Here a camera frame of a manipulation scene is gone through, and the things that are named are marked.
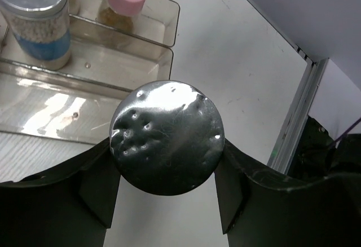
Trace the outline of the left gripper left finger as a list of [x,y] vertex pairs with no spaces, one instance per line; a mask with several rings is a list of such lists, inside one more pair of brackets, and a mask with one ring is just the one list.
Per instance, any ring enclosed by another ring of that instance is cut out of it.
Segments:
[[105,138],[52,168],[1,183],[1,246],[103,246],[120,177]]

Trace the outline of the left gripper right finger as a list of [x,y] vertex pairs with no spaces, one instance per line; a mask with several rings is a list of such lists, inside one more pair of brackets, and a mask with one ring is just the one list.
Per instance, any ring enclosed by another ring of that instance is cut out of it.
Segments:
[[229,246],[360,245],[359,173],[301,181],[226,142],[215,183]]

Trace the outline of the silver lid pearl jar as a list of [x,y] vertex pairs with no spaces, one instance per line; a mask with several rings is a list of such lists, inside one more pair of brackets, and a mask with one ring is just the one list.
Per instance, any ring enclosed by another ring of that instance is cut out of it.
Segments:
[[134,187],[176,196],[202,185],[217,168],[225,144],[221,115],[197,88],[154,81],[120,102],[109,146],[120,174]]
[[49,70],[71,56],[68,0],[1,0],[1,13],[20,48]]

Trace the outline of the pink cap spice bottle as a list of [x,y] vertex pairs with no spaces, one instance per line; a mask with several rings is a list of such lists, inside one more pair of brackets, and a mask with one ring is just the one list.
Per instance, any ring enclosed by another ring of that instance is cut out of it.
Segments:
[[109,27],[134,33],[136,19],[146,0],[102,0],[96,21]]

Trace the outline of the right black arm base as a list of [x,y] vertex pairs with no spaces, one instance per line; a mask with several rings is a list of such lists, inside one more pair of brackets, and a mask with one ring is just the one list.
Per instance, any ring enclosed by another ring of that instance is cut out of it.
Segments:
[[320,123],[308,118],[287,175],[309,181],[340,172],[360,173],[360,134],[334,143]]

